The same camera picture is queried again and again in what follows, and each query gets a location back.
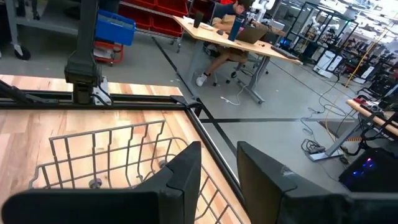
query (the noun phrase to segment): man sitting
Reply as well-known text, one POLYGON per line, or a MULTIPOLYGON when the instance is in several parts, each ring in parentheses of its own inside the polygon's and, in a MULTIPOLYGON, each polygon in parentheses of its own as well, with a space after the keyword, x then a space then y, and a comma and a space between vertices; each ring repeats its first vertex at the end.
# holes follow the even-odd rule
MULTIPOLYGON (((235 17, 245 13, 245 11, 250 8, 251 3, 251 0, 237 0, 235 3, 218 6, 217 10, 214 12, 211 25, 225 32, 231 32, 235 17)), ((202 86, 207 77, 209 77, 211 73, 224 64, 228 59, 239 63, 246 63, 248 60, 248 52, 219 45, 216 47, 220 56, 218 56, 206 71, 197 78, 196 83, 198 86, 202 86)))

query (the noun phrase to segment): water bottle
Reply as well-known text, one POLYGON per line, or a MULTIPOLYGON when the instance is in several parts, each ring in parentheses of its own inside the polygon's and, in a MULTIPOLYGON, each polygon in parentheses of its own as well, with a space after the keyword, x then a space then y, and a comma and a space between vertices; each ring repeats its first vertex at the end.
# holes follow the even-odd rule
POLYGON ((228 40, 235 41, 236 36, 238 35, 239 29, 243 23, 244 17, 243 16, 236 16, 234 24, 232 25, 231 32, 229 33, 228 40))

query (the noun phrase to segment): concrete floor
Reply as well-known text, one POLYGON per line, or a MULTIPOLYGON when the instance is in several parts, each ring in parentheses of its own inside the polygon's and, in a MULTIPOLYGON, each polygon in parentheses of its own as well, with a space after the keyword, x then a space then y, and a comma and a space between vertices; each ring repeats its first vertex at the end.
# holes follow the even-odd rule
MULTIPOLYGON (((0 47, 3 54, 0 59, 0 73, 63 78, 63 68, 67 57, 75 49, 76 37, 29 27, 20 27, 19 31, 20 42, 30 50, 32 58, 26 62, 18 60, 11 45, 0 47)), ((185 71, 192 54, 193 40, 184 37, 179 54, 176 53, 176 45, 170 45, 168 41, 161 39, 158 42, 178 71, 185 71)), ((210 59, 203 54, 198 63, 200 66, 197 74, 205 69, 210 59)), ((237 141, 247 141, 312 182, 332 192, 346 191, 336 181, 344 170, 339 160, 329 159, 314 163, 305 157, 300 145, 305 138, 311 136, 302 131, 304 126, 299 119, 310 116, 308 108, 322 110, 318 104, 319 98, 323 104, 334 104, 345 113, 350 112, 350 107, 345 101, 356 96, 355 91, 361 87, 354 84, 350 88, 344 88, 339 83, 333 86, 334 79, 326 80, 311 72, 310 67, 272 59, 267 67, 269 74, 264 75, 257 85, 257 91, 266 102, 258 105, 244 91, 239 96, 241 105, 234 106, 220 97, 236 102, 236 94, 241 88, 235 81, 226 84, 223 78, 229 76, 235 65, 226 63, 217 71, 220 84, 218 87, 213 87, 212 82, 207 82, 198 88, 201 100, 214 118, 261 119, 262 122, 220 123, 221 129, 231 142, 236 146, 237 141)), ((150 37, 136 35, 133 45, 125 48, 124 61, 113 67, 103 65, 102 68, 103 75, 111 82, 178 86, 186 98, 191 97, 176 76, 173 67, 150 37)), ((244 80, 247 78, 243 74, 239 76, 244 80)), ((325 119, 325 116, 326 113, 316 114, 307 124, 313 129, 317 141, 327 148, 332 141, 325 129, 316 122, 325 119)), ((202 113, 200 118, 208 117, 202 113)), ((342 117, 330 113, 328 118, 342 117)), ((236 173, 236 159, 223 137, 213 124, 205 123, 204 127, 236 173)))

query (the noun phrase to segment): metal wire rack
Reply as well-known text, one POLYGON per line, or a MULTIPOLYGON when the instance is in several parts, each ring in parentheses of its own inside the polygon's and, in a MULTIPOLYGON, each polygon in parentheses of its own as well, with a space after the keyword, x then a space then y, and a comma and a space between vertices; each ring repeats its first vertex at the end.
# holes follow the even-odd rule
MULTIPOLYGON (((179 149, 176 151, 176 147, 188 146, 182 138, 161 139, 164 129, 165 120, 162 120, 49 138, 53 162, 36 167, 29 188, 133 189, 174 158, 179 152, 179 149), (120 175, 125 176, 125 182, 120 181, 123 179, 120 175)), ((243 223, 214 178, 202 165, 195 221, 200 222, 204 216, 210 216, 215 223, 222 223, 222 218, 227 212, 236 219, 234 223, 243 223)))

